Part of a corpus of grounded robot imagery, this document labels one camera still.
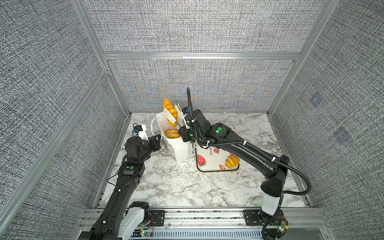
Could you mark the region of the yellow striped bun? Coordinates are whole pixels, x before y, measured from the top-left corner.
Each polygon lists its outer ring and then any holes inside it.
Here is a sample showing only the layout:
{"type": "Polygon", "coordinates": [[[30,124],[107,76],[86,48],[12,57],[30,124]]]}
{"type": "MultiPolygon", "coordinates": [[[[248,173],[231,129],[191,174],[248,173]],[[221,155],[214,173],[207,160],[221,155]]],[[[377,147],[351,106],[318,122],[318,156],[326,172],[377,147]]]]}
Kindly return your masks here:
{"type": "Polygon", "coordinates": [[[229,156],[225,161],[225,166],[228,169],[236,168],[240,163],[240,159],[237,156],[229,156]]]}
{"type": "Polygon", "coordinates": [[[177,129],[166,130],[164,133],[167,139],[177,139],[181,137],[177,129]]]}

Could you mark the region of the white paper gift bag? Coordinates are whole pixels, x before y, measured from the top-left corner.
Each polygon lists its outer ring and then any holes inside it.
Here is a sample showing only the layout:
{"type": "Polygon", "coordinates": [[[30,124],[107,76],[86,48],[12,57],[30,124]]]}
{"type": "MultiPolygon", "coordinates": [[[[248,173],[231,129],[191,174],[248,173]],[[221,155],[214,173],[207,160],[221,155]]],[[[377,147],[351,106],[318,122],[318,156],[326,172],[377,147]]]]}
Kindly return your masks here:
{"type": "Polygon", "coordinates": [[[165,131],[173,130],[175,128],[171,127],[163,112],[156,114],[156,120],[160,128],[162,140],[165,142],[167,149],[175,159],[176,163],[179,164],[195,156],[195,150],[191,143],[183,142],[181,137],[175,139],[167,138],[165,131]]]}

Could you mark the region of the long striped croissant bread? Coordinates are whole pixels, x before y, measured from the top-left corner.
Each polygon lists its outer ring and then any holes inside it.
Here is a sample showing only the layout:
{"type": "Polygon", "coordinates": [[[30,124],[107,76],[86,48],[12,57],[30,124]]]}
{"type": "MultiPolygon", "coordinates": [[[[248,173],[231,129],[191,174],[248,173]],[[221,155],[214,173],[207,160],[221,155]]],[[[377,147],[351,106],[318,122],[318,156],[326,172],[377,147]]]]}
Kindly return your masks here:
{"type": "MultiPolygon", "coordinates": [[[[168,112],[170,113],[171,116],[174,117],[175,121],[178,120],[178,113],[175,109],[175,107],[171,104],[171,101],[168,100],[168,99],[164,99],[163,101],[163,108],[164,109],[167,109],[168,112]]],[[[166,119],[168,120],[169,124],[172,126],[172,127],[176,127],[177,125],[175,123],[173,123],[167,116],[166,116],[166,119]]]]}

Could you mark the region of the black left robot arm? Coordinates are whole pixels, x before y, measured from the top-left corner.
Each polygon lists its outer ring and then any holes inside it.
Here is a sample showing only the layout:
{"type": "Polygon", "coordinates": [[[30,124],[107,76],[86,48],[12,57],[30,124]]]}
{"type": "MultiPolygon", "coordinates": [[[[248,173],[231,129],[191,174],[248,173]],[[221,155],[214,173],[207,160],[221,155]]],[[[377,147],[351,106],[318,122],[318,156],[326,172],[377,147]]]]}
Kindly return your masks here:
{"type": "Polygon", "coordinates": [[[155,135],[143,140],[134,136],[127,140],[114,192],[91,230],[80,233],[80,240],[128,240],[140,224],[150,221],[149,203],[133,202],[128,212],[126,208],[144,174],[145,161],[161,149],[161,138],[155,135]]]}

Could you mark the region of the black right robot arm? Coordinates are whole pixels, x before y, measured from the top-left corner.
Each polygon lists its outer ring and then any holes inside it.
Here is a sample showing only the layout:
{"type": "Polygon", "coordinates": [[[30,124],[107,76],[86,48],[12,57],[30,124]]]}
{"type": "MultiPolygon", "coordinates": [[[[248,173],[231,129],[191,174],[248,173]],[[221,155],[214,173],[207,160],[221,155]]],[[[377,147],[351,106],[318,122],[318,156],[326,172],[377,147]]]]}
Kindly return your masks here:
{"type": "Polygon", "coordinates": [[[222,123],[210,124],[200,110],[188,111],[184,122],[185,126],[179,130],[183,141],[196,143],[203,149],[227,151],[266,177],[261,184],[264,199],[260,215],[263,218],[276,218],[284,198],[283,187],[287,178],[287,169],[278,165],[279,157],[252,145],[222,123]]]}

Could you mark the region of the white strawberry tray black rim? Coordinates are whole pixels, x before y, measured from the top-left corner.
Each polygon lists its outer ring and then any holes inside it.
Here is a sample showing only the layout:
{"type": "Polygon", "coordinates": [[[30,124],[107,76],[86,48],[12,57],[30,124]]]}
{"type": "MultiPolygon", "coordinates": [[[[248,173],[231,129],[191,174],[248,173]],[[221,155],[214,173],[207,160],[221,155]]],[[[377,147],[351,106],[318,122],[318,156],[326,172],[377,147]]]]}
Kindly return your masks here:
{"type": "Polygon", "coordinates": [[[228,169],[225,166],[225,161],[229,156],[234,154],[227,152],[217,147],[209,147],[207,149],[196,147],[196,163],[197,168],[201,172],[222,172],[222,171],[235,171],[239,168],[240,164],[233,169],[228,169]]]}

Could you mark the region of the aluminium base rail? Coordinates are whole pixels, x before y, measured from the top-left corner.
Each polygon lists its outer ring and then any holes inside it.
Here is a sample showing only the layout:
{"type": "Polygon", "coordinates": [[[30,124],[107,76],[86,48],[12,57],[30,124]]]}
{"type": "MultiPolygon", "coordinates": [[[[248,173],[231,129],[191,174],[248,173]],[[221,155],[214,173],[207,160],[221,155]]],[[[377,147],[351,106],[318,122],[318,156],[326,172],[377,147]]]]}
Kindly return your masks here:
{"type": "MultiPolygon", "coordinates": [[[[260,240],[259,208],[159,207],[155,221],[139,227],[132,240],[260,240]]],[[[337,237],[320,208],[282,208],[270,230],[289,227],[284,240],[335,240],[337,237]]]]}

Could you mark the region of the aluminium cage frame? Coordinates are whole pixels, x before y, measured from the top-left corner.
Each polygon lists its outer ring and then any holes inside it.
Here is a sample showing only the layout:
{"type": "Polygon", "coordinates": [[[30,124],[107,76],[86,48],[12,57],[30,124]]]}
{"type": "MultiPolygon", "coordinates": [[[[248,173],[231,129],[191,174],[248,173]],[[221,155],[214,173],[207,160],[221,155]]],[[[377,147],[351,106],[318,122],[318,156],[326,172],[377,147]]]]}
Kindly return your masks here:
{"type": "Polygon", "coordinates": [[[36,164],[4,240],[72,240],[130,124],[188,100],[259,148],[286,152],[333,201],[320,165],[337,126],[331,50],[305,46],[327,1],[1,1],[1,210],[36,164]]]}

